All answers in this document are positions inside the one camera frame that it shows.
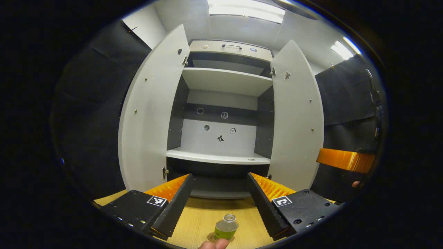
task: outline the open cabinet door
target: open cabinet door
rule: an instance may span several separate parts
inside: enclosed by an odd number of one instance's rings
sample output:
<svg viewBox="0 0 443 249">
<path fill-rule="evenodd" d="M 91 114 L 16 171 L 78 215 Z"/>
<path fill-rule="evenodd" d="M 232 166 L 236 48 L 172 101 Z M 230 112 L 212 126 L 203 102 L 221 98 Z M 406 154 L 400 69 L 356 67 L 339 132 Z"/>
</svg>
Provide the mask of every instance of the open cabinet door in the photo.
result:
<svg viewBox="0 0 443 249">
<path fill-rule="evenodd" d="M 138 69 L 120 116 L 118 156 L 124 184 L 146 191 L 164 182 L 166 147 L 177 85 L 189 46 L 183 25 L 172 30 Z"/>
<path fill-rule="evenodd" d="M 275 121 L 269 173 L 295 191 L 310 188 L 323 147 L 323 106 L 304 54 L 290 40 L 271 61 Z"/>
</svg>

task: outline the plastic bottle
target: plastic bottle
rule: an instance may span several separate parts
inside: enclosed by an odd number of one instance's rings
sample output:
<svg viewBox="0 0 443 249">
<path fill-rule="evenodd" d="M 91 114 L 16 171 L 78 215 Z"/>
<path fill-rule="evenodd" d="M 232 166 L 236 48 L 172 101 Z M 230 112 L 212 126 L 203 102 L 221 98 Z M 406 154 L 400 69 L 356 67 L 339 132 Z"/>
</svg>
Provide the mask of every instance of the plastic bottle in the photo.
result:
<svg viewBox="0 0 443 249">
<path fill-rule="evenodd" d="M 214 240 L 219 238 L 230 240 L 237 231 L 238 223 L 235 221 L 235 215 L 227 214 L 223 219 L 215 224 Z"/>
</svg>

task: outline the green liquid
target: green liquid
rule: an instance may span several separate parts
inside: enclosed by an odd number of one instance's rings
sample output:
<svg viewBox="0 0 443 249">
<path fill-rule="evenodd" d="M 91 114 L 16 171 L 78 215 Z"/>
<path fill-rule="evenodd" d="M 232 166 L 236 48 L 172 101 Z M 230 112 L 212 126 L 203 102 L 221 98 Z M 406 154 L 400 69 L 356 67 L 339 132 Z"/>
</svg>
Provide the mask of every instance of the green liquid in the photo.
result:
<svg viewBox="0 0 443 249">
<path fill-rule="evenodd" d="M 232 232 L 223 232 L 223 231 L 218 230 L 216 227 L 215 231 L 214 231 L 214 240 L 218 240 L 218 239 L 230 240 L 234 236 L 235 232 L 237 232 L 237 229 L 235 229 Z"/>
</svg>

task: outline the cabinet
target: cabinet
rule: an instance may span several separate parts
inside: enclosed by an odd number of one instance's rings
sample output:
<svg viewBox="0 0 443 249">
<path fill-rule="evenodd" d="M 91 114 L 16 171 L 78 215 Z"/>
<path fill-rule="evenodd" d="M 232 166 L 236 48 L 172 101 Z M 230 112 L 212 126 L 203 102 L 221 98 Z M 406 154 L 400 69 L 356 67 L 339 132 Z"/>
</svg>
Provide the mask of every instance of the cabinet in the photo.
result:
<svg viewBox="0 0 443 249">
<path fill-rule="evenodd" d="M 248 171 L 298 191 L 315 177 L 323 127 L 317 83 L 294 41 L 273 58 L 243 43 L 189 45 L 179 25 L 131 83 L 120 117 L 120 169 L 126 187 L 139 191 L 192 172 L 217 185 L 194 196 L 243 198 Z"/>
</svg>

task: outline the wooden table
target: wooden table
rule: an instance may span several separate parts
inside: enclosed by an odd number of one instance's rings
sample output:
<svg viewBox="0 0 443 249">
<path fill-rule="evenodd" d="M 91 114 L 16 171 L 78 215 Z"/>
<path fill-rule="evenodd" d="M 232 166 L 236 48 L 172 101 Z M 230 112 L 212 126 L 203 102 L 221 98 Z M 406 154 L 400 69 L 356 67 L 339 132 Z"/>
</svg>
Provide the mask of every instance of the wooden table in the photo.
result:
<svg viewBox="0 0 443 249">
<path fill-rule="evenodd" d="M 95 200 L 106 205 L 127 191 Z M 226 214 L 233 214 L 239 224 L 234 240 L 227 249 L 252 249 L 273 243 L 252 198 L 221 200 L 189 197 L 174 233 L 168 243 L 197 249 L 214 232 L 215 223 Z"/>
</svg>

